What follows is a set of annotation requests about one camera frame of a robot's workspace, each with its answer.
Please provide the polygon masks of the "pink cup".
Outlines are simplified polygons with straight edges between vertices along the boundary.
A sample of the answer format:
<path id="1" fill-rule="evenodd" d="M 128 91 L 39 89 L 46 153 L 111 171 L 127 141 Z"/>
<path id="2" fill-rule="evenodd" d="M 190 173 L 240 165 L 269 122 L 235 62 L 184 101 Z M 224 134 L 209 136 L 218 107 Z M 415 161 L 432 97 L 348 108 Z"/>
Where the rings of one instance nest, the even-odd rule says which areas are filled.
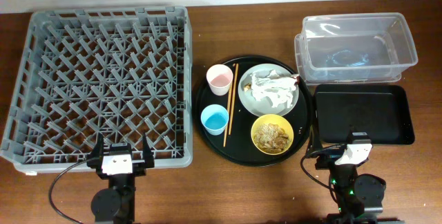
<path id="1" fill-rule="evenodd" d="M 232 70 L 224 64 L 216 64 L 206 72 L 206 80 L 213 94 L 222 96 L 228 93 L 233 81 Z"/>

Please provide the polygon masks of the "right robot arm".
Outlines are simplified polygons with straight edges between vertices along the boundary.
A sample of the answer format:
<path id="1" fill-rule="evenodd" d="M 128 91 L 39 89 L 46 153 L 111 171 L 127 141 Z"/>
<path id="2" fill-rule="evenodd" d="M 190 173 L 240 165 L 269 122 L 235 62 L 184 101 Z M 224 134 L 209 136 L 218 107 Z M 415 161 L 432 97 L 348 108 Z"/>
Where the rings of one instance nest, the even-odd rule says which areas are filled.
<path id="1" fill-rule="evenodd" d="M 365 132 L 351 131 L 347 141 L 324 147 L 318 134 L 311 132 L 308 156 L 316 159 L 315 169 L 327 169 L 327 187 L 338 206 L 325 223 L 402 223 L 397 218 L 379 218 L 383 212 L 386 182 L 372 174 L 359 174 L 357 168 L 368 161 L 372 141 Z"/>

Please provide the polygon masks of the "white napkin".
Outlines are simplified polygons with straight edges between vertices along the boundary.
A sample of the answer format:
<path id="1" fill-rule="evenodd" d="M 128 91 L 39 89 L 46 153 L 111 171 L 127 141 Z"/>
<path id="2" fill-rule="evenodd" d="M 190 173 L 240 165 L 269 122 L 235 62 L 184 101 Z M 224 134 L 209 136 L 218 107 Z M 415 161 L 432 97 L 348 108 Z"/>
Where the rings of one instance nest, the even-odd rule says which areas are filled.
<path id="1" fill-rule="evenodd" d="M 251 74 L 250 90 L 256 101 L 267 97 L 271 101 L 271 107 L 276 108 L 285 104 L 287 108 L 292 107 L 294 92 L 298 89 L 300 82 L 299 74 L 282 76 L 276 70 L 270 71 L 266 77 L 258 77 L 257 72 Z"/>

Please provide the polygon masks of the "food scraps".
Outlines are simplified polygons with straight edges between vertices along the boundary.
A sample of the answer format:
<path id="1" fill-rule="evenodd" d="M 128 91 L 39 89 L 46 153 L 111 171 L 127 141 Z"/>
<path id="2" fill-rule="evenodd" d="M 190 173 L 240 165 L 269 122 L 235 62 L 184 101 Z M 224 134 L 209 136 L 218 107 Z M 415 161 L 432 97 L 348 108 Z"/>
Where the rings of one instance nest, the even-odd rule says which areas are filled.
<path id="1" fill-rule="evenodd" d="M 290 143 L 290 138 L 285 130 L 277 124 L 262 124 L 253 134 L 255 145 L 267 153 L 281 153 Z"/>

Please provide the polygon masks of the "yellow bowl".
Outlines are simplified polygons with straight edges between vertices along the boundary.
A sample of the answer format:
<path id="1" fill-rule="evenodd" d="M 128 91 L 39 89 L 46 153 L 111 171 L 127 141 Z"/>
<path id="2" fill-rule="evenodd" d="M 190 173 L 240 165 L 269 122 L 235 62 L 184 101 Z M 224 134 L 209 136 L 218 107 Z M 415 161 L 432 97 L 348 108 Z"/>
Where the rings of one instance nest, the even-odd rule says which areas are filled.
<path id="1" fill-rule="evenodd" d="M 255 143 L 254 143 L 254 141 L 253 141 L 253 134 L 256 132 L 256 129 L 257 129 L 260 125 L 262 125 L 262 124 L 267 124 L 267 123 L 277 124 L 279 127 L 281 127 L 282 129 L 285 130 L 286 134 L 287 134 L 287 135 L 289 136 L 289 138 L 290 138 L 289 146 L 288 146 L 284 151 L 282 151 L 281 153 L 267 153 L 267 152 L 261 151 L 261 150 L 255 145 Z M 265 154 L 267 154 L 267 155 L 277 156 L 277 155 L 283 154 L 283 153 L 285 153 L 286 151 L 289 150 L 290 146 L 293 144 L 293 141 L 294 141 L 294 131 L 293 131 L 293 128 L 292 128 L 292 126 L 290 125 L 290 123 L 289 123 L 285 118 L 283 118 L 282 116 L 275 115 L 275 114 L 266 114 L 266 115 L 260 116 L 260 117 L 259 117 L 259 118 L 253 123 L 252 128 L 251 128 L 251 139 L 252 139 L 252 142 L 253 142 L 254 146 L 255 146 L 259 151 L 261 151 L 261 152 L 263 152 L 263 153 L 265 153 Z"/>

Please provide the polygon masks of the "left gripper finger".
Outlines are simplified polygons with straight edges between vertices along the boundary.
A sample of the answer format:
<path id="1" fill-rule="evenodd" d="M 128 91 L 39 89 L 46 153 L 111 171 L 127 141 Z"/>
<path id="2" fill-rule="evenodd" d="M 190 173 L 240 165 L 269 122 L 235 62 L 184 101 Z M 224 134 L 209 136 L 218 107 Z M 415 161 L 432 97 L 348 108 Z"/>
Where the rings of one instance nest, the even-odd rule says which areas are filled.
<path id="1" fill-rule="evenodd" d="M 142 144 L 143 144 L 143 159 L 144 159 L 144 167 L 145 168 L 154 168 L 155 167 L 155 159 L 151 148 L 148 145 L 146 134 L 144 133 L 142 136 Z"/>
<path id="2" fill-rule="evenodd" d="M 104 137 L 101 133 L 97 135 L 97 142 L 90 153 L 90 164 L 97 164 L 101 161 L 104 152 Z"/>

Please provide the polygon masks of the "blue cup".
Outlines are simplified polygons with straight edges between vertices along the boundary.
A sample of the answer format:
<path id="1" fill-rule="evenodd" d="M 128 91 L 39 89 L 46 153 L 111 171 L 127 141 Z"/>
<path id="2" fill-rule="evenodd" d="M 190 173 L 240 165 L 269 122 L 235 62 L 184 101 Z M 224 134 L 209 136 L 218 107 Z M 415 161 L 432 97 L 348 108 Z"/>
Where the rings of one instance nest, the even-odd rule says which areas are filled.
<path id="1" fill-rule="evenodd" d="M 220 135 L 229 123 L 229 113 L 219 104 L 211 104 L 203 109 L 200 114 L 203 127 L 213 136 Z"/>

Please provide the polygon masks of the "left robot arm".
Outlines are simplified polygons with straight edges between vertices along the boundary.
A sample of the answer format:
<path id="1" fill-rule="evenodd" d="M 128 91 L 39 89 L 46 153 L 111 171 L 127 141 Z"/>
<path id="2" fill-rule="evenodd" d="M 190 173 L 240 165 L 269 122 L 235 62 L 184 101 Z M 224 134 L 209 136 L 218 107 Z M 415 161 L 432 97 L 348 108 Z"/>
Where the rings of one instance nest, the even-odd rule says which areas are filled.
<path id="1" fill-rule="evenodd" d="M 104 148 L 104 137 L 87 156 L 87 166 L 108 181 L 108 187 L 97 192 L 91 201 L 91 212 L 96 223 L 133 223 L 135 220 L 135 179 L 145 176 L 154 168 L 153 152 L 146 136 L 142 136 L 143 161 L 134 162 L 132 147 L 128 143 L 112 144 Z"/>

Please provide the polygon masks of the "wooden chopstick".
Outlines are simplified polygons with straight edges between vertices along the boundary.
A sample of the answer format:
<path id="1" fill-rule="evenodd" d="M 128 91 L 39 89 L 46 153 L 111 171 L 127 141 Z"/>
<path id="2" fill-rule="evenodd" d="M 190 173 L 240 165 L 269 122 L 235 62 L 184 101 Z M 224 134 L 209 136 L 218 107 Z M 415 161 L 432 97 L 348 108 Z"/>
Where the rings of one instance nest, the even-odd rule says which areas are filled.
<path id="1" fill-rule="evenodd" d="M 229 93 L 228 93 L 228 101 L 227 101 L 227 125 L 226 125 L 226 129 L 224 130 L 224 139 L 223 139 L 223 147 L 226 147 L 226 143 L 227 143 L 227 136 L 228 136 L 228 130 L 229 130 L 229 122 L 230 122 L 230 110 L 231 110 L 231 101 L 232 101 L 232 92 L 233 92 L 233 81 L 236 78 L 236 64 L 233 64 L 234 67 L 234 73 L 233 73 L 233 79 L 232 79 L 232 83 L 231 86 L 229 88 Z"/>
<path id="2" fill-rule="evenodd" d="M 235 73 L 234 73 L 234 77 L 233 77 L 233 87 L 232 87 L 232 92 L 231 92 L 228 135 L 231 135 L 231 128 L 232 128 L 232 124 L 233 124 L 234 107 L 235 107 L 235 101 L 236 101 L 236 84 L 237 84 L 237 80 L 238 80 L 239 64 L 234 64 L 234 67 L 235 67 Z"/>

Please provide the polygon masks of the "grey plate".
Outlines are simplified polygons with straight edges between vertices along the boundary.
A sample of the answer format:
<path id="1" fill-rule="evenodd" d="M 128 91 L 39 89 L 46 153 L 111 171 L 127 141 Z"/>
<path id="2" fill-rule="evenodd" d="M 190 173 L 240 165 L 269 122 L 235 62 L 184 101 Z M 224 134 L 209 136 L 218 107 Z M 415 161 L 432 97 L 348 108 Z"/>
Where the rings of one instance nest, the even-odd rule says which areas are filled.
<path id="1" fill-rule="evenodd" d="M 249 88 L 251 83 L 251 74 L 257 72 L 258 77 L 266 77 L 272 70 L 276 70 L 277 74 L 282 76 L 295 74 L 276 64 L 259 64 L 249 68 L 240 78 L 238 84 L 238 97 L 240 102 L 246 110 L 256 116 L 266 114 L 276 114 L 281 116 L 286 115 L 295 107 L 298 101 L 299 89 L 294 92 L 294 105 L 289 108 L 287 108 L 285 104 L 280 104 L 276 108 L 272 108 L 271 101 L 267 97 L 263 98 L 261 101 L 255 100 L 255 98 L 251 95 L 251 90 Z"/>

